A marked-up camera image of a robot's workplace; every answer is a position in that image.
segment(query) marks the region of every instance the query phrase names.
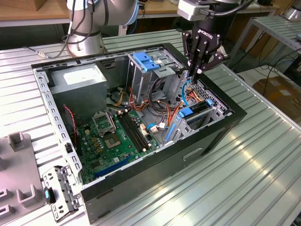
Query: green circuit board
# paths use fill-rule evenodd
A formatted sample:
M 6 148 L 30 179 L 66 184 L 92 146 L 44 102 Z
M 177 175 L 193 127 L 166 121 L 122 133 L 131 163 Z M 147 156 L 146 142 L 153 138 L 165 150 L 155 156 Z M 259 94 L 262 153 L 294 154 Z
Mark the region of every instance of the green circuit board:
M 135 119 L 137 127 L 142 123 L 135 111 L 130 111 L 128 116 Z M 81 141 L 82 154 L 79 155 L 79 158 L 83 167 L 81 177 L 84 184 L 94 181 L 97 178 L 95 176 L 97 173 L 103 172 L 109 167 L 116 167 L 118 164 L 125 165 L 159 148 L 156 140 L 153 137 L 149 137 L 149 139 L 145 138 L 145 141 L 151 144 L 146 152 L 137 151 L 118 121 L 117 116 L 113 115 L 112 119 L 116 126 L 116 131 L 114 133 L 106 133 L 103 137 L 99 135 L 92 119 L 85 125 L 77 128 Z M 100 117 L 95 122 L 98 125 L 98 129 L 104 129 L 109 126 L 106 117 Z

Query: cardboard box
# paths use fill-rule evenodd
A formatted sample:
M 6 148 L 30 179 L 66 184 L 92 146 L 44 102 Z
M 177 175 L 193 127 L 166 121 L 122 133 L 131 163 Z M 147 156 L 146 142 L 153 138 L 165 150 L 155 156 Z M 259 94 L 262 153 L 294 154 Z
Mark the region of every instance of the cardboard box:
M 263 94 L 265 82 L 261 79 L 253 88 Z M 282 76 L 269 78 L 264 97 L 296 123 L 301 122 L 301 92 L 288 80 Z
M 47 0 L 0 0 L 0 5 L 38 11 Z

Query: blue plastic latch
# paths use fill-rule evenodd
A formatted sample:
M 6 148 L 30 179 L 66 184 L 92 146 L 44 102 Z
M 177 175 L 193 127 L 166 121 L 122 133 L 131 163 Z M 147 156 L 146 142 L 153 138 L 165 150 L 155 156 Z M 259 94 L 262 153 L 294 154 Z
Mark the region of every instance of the blue plastic latch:
M 155 64 L 146 53 L 134 53 L 133 57 L 146 72 L 160 68 L 160 65 Z
M 45 197 L 49 198 L 49 191 L 45 191 Z
M 179 112 L 179 116 L 180 116 L 181 118 L 184 118 L 184 117 L 185 117 L 185 115 L 184 115 L 182 112 Z
M 181 118 L 184 118 L 192 113 L 193 113 L 193 111 L 188 107 L 179 111 L 179 115 L 181 116 Z
M 212 100 L 207 99 L 206 102 L 207 102 L 207 104 L 209 104 L 209 106 L 213 106 L 213 101 Z
M 165 138 L 166 142 L 169 140 L 169 137 L 170 137 L 171 133 L 173 132 L 174 128 L 175 128 L 175 124 L 173 123 L 173 125 L 171 126 L 171 128 L 170 128 L 170 130 L 168 132 L 168 135 Z

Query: blue cable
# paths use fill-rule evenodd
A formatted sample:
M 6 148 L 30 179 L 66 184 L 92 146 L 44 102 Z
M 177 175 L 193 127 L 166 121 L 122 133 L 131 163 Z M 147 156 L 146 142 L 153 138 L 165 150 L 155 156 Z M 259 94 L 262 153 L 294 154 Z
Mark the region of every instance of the blue cable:
M 135 27 L 134 27 L 134 29 L 131 31 L 130 34 L 132 34 L 132 33 L 135 31 L 136 27 L 137 27 L 137 19 L 136 19 L 136 21 L 135 21 Z
M 156 124 L 152 123 L 152 124 L 148 125 L 148 126 L 146 127 L 146 129 L 147 129 L 147 130 L 150 130 L 150 128 L 153 127 L 153 126 L 155 126 L 155 125 L 156 125 Z
M 187 101 L 186 101 L 186 99 L 185 99 L 184 88 L 185 88 L 185 85 L 186 85 L 188 82 L 191 82 L 191 80 L 186 81 L 186 82 L 183 84 L 183 86 L 182 86 L 182 99 L 183 99 L 183 101 L 184 101 L 184 103 L 185 103 L 186 106 L 188 106 L 188 103 L 187 103 Z

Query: metal rack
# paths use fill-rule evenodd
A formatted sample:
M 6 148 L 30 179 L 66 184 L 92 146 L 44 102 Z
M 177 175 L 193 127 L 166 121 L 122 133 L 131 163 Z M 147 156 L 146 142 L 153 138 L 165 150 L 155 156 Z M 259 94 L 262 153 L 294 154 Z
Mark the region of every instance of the metal rack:
M 258 38 L 261 36 L 263 32 L 268 33 L 270 36 L 279 40 L 282 43 L 282 47 L 279 49 L 276 54 L 276 58 L 274 62 L 277 61 L 281 57 L 281 53 L 284 51 L 286 47 L 289 47 L 293 50 L 298 50 L 301 48 L 301 41 L 297 40 L 297 34 L 301 33 L 301 21 L 299 22 L 291 22 L 283 18 L 282 16 L 269 16 L 269 17 L 255 17 L 251 18 L 240 35 L 237 43 L 235 44 L 233 50 L 231 51 L 231 56 L 235 56 L 246 36 L 248 35 L 252 26 L 258 27 L 260 30 L 254 36 L 252 41 L 250 42 L 246 52 L 256 43 Z M 234 58 L 231 58 L 227 65 L 231 65 Z

